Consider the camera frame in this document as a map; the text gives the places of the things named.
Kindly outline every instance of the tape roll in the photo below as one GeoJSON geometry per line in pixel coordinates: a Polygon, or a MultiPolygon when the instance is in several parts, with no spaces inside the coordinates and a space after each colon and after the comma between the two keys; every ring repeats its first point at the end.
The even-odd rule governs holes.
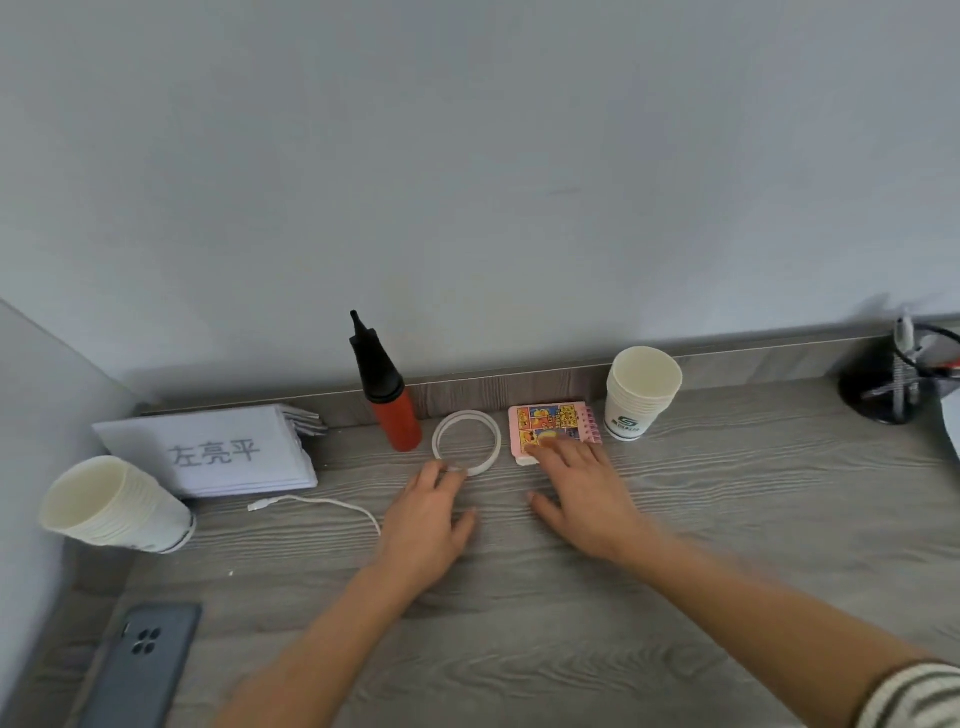
{"type": "Polygon", "coordinates": [[[433,441],[431,445],[433,447],[433,456],[438,460],[442,460],[442,457],[440,456],[440,441],[444,437],[444,433],[457,423],[464,422],[465,420],[474,420],[475,422],[483,423],[490,429],[490,432],[493,433],[493,452],[491,452],[490,457],[488,457],[480,465],[467,469],[467,477],[472,477],[488,471],[492,467],[493,463],[496,462],[497,455],[500,454],[500,446],[503,444],[503,437],[500,435],[500,427],[494,421],[493,417],[488,415],[486,412],[480,412],[475,409],[465,409],[461,412],[454,412],[452,415],[444,418],[444,420],[437,425],[437,429],[433,433],[433,441]]]}

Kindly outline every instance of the white paper cup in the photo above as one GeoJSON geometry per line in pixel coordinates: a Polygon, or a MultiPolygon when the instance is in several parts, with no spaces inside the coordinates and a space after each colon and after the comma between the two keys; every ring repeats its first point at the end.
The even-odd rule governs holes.
{"type": "Polygon", "coordinates": [[[636,440],[670,406],[683,383],[684,372],[669,354],[650,347],[621,352],[607,378],[607,431],[616,440],[636,440]]]}
{"type": "Polygon", "coordinates": [[[102,455],[57,478],[40,506],[40,525],[94,546],[171,553],[190,540],[197,522],[156,478],[102,455]]]}

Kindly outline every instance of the notebook spiral binding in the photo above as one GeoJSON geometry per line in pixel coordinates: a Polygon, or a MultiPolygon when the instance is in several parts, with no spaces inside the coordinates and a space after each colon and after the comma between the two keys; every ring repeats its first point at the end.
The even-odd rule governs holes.
{"type": "Polygon", "coordinates": [[[587,405],[584,407],[587,413],[587,427],[589,427],[590,435],[593,436],[593,442],[602,443],[603,439],[600,437],[600,426],[597,424],[597,419],[593,415],[593,409],[587,405]]]}

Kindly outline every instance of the cup logo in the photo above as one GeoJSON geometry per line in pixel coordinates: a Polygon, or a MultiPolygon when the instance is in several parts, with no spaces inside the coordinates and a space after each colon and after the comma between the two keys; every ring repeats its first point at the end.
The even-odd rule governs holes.
{"type": "Polygon", "coordinates": [[[639,422],[636,420],[631,420],[629,417],[624,417],[623,415],[620,415],[618,418],[616,418],[614,422],[624,429],[639,429],[640,427],[639,422]]]}

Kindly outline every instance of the hand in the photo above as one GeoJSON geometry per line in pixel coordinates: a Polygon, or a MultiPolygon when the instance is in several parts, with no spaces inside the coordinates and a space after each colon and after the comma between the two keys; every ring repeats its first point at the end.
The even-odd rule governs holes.
{"type": "Polygon", "coordinates": [[[550,476],[560,507],[529,493],[530,507],[561,537],[589,556],[625,568],[659,553],[667,538],[656,523],[636,510],[623,479],[603,446],[570,438],[549,438],[527,452],[550,476]]]}
{"type": "Polygon", "coordinates": [[[475,510],[456,524],[453,499],[467,479],[465,472],[446,473],[444,463],[428,461],[407,481],[383,521],[374,567],[413,601],[436,584],[464,552],[477,522],[475,510]]]}

